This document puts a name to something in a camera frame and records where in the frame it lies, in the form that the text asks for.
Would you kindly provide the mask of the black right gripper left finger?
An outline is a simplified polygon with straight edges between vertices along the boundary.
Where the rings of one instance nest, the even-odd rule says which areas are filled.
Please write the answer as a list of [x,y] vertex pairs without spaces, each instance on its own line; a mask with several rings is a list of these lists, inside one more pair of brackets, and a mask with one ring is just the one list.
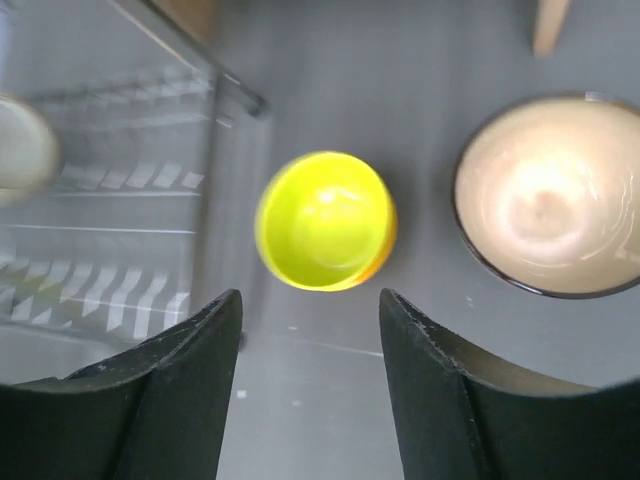
[[4,479],[213,479],[243,306],[190,318],[71,375],[1,387]]

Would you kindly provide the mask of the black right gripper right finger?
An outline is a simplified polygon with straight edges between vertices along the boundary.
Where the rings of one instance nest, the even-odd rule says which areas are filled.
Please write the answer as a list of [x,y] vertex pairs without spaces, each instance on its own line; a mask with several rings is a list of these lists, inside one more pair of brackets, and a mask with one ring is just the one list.
[[408,479],[635,479],[639,383],[593,388],[511,363],[385,289],[379,325]]

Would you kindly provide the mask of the steel two-tier dish rack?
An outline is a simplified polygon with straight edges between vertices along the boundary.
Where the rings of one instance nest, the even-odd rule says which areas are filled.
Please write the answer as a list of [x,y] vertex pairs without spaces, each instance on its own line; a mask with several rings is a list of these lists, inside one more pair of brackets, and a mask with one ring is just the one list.
[[134,344],[183,320],[218,101],[261,97],[211,49],[215,1],[5,1],[1,95],[54,162],[1,173],[1,330]]

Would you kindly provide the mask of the orange bowl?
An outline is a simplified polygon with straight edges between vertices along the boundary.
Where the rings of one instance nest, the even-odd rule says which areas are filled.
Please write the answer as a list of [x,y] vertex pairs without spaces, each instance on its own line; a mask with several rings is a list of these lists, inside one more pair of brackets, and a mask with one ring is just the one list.
[[371,279],[386,263],[391,252],[393,251],[395,241],[397,238],[398,231],[398,218],[397,218],[397,209],[396,207],[392,208],[392,213],[390,215],[390,223],[388,225],[388,230],[385,237],[384,246],[378,252],[375,260],[369,265],[369,268],[361,274],[358,278],[354,280],[353,283],[350,284],[351,287],[356,287],[365,283],[369,279]]

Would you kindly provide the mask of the lime green bowl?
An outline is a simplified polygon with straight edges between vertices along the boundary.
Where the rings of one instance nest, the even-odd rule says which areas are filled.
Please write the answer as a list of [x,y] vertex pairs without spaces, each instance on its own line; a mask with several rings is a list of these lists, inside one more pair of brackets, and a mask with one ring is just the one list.
[[384,246],[391,192],[365,161],[343,152],[296,158],[269,181],[254,221],[266,269],[298,289],[350,288]]

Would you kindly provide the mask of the cream ceramic bowl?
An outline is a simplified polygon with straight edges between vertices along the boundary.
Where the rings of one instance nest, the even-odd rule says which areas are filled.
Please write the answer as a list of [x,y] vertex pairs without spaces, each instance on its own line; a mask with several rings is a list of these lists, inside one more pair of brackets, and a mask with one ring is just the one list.
[[48,186],[61,166],[58,139],[31,106],[1,94],[1,207]]

